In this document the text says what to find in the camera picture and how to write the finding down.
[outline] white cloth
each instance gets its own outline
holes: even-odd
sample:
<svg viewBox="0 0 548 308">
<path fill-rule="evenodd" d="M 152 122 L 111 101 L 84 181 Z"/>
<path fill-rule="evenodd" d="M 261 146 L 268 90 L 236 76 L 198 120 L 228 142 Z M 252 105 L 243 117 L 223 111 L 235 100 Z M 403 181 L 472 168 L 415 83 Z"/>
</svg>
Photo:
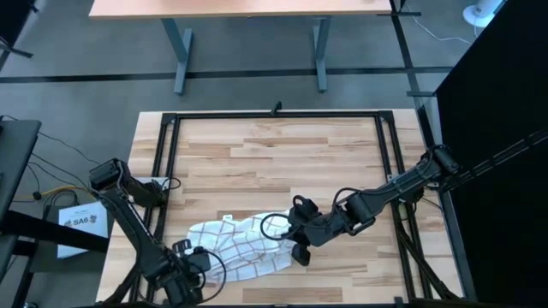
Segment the white cloth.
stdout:
<svg viewBox="0 0 548 308">
<path fill-rule="evenodd" d="M 241 281 L 268 275 L 291 265 L 292 240 L 268 240 L 260 232 L 260 222 L 270 213 L 258 214 L 238 222 L 224 219 L 202 222 L 188 230 L 193 247 L 203 246 L 218 255 L 226 266 L 226 281 Z M 287 233 L 289 223 L 282 217 L 271 217 L 263 226 L 271 237 Z M 205 273 L 208 282 L 223 280 L 223 267 L 210 255 L 211 270 Z"/>
</svg>

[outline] gray metal table leg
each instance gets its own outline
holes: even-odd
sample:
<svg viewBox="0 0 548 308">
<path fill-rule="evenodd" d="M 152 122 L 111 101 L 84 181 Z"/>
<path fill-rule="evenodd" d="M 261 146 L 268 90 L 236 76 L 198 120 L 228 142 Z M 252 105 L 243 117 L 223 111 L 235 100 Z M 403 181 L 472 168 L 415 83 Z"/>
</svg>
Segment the gray metal table leg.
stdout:
<svg viewBox="0 0 548 308">
<path fill-rule="evenodd" d="M 329 34 L 331 16 L 324 16 L 319 20 L 319 26 L 314 27 L 314 52 L 316 56 L 316 74 L 318 76 L 318 89 L 320 92 L 327 90 L 327 74 L 325 72 L 325 46 Z"/>
<path fill-rule="evenodd" d="M 185 29 L 182 37 L 179 28 L 172 18 L 163 18 L 165 32 L 168 34 L 173 51 L 177 56 L 177 74 L 175 77 L 176 94 L 182 95 L 185 86 L 185 75 L 187 74 L 188 59 L 190 58 L 190 47 L 192 44 L 192 29 Z"/>
</svg>

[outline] checkered towel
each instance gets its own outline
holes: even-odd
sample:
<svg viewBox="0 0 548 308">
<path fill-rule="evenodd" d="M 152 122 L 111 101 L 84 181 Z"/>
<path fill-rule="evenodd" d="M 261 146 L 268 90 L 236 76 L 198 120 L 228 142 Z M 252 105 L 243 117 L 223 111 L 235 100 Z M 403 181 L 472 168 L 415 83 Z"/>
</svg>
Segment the checkered towel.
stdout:
<svg viewBox="0 0 548 308">
<path fill-rule="evenodd" d="M 251 216 L 241 222 L 224 219 L 221 222 L 202 222 L 188 230 L 192 246 L 203 246 L 217 254 L 227 269 L 226 281 L 241 281 L 268 275 L 291 265 L 292 240 L 268 240 L 260 232 L 260 222 L 270 213 Z M 289 229 L 282 217 L 271 217 L 263 226 L 265 232 L 277 238 Z M 208 282 L 223 280 L 223 267 L 209 257 L 211 270 L 205 273 Z"/>
</svg>

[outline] wooden table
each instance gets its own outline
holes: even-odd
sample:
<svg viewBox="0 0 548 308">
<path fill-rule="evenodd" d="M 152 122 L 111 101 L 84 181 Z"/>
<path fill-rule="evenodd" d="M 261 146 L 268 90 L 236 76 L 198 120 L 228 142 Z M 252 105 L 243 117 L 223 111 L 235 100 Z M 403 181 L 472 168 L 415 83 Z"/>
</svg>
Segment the wooden table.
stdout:
<svg viewBox="0 0 548 308">
<path fill-rule="evenodd" d="M 161 115 L 140 114 L 128 161 L 134 176 L 152 172 Z M 394 110 L 394 116 L 409 169 L 425 150 L 419 124 L 414 110 Z M 287 210 L 295 194 L 312 198 L 328 211 L 341 187 L 385 183 L 371 118 L 183 120 L 181 125 L 174 170 L 182 187 L 170 195 L 164 232 L 168 246 L 185 238 L 190 226 L 219 220 L 225 214 L 243 219 L 259 212 Z M 390 141 L 388 129 L 384 131 Z M 426 198 L 439 204 L 431 192 Z M 426 260 L 450 290 L 461 295 L 440 209 L 422 201 L 416 217 Z M 395 296 L 405 299 L 390 207 L 377 218 L 372 227 L 355 237 L 341 235 L 312 248 L 308 267 L 294 263 L 273 275 L 229 282 L 207 304 L 393 303 Z M 115 224 L 97 300 L 115 290 L 134 257 L 133 247 Z M 414 262 L 412 268 L 421 295 Z M 146 284 L 141 286 L 144 293 Z M 215 290 L 215 286 L 206 287 L 205 296 Z M 161 303 L 163 298 L 158 292 L 156 301 Z"/>
<path fill-rule="evenodd" d="M 331 15 L 387 14 L 390 0 L 95 0 L 90 17 L 97 19 L 159 18 L 164 24 L 178 65 L 175 93 L 182 94 L 193 39 L 192 29 L 183 35 L 174 18 L 226 16 L 319 15 L 319 25 L 313 29 L 318 87 L 327 90 L 325 47 Z"/>
</svg>

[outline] light wood surface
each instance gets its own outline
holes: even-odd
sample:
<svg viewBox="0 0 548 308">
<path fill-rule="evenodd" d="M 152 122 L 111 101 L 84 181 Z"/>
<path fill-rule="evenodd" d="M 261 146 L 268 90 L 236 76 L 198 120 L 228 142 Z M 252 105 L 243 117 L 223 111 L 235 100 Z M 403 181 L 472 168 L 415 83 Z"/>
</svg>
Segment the light wood surface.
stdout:
<svg viewBox="0 0 548 308">
<path fill-rule="evenodd" d="M 379 14 L 389 0 L 95 0 L 92 18 Z"/>
<path fill-rule="evenodd" d="M 418 122 L 413 110 L 394 110 L 394 115 L 408 169 L 424 151 Z M 129 158 L 134 176 L 152 172 L 160 118 L 158 112 L 140 114 Z M 295 194 L 312 198 L 328 211 L 341 187 L 385 183 L 375 132 L 369 118 L 183 120 L 175 165 L 182 187 L 170 195 L 164 242 L 171 246 L 185 238 L 190 226 L 224 214 L 243 219 L 258 212 L 287 210 Z M 390 140 L 387 127 L 384 132 Z M 170 136 L 168 131 L 162 173 Z M 431 192 L 426 197 L 439 202 Z M 423 201 L 416 216 L 427 261 L 451 291 L 462 294 L 442 213 Z M 294 263 L 272 275 L 229 282 L 207 304 L 392 303 L 395 296 L 406 298 L 389 206 L 361 234 L 341 235 L 311 248 L 311 253 L 306 268 Z M 115 290 L 134 256 L 115 224 L 97 300 Z M 422 294 L 414 262 L 412 268 L 417 294 Z M 207 284 L 205 296 L 216 287 Z M 164 298 L 158 292 L 156 302 Z"/>
</svg>

